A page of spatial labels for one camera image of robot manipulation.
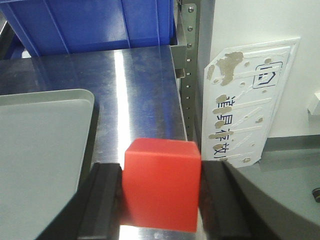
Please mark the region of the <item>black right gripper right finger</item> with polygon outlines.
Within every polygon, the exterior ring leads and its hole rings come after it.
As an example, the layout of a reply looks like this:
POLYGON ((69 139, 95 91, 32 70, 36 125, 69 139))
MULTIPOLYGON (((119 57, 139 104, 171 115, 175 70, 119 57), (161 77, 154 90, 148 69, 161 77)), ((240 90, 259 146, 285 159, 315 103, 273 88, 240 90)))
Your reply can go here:
POLYGON ((293 212, 231 164, 201 163, 199 210, 208 240, 318 240, 320 225, 293 212))

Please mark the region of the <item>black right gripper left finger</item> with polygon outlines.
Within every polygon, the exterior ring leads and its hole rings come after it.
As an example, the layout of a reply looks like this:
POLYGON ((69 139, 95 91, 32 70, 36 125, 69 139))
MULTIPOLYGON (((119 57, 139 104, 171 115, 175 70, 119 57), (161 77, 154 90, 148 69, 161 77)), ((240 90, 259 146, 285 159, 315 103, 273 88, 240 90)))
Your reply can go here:
POLYGON ((39 240, 117 240, 122 211, 122 169, 93 165, 75 195, 39 234, 39 240))

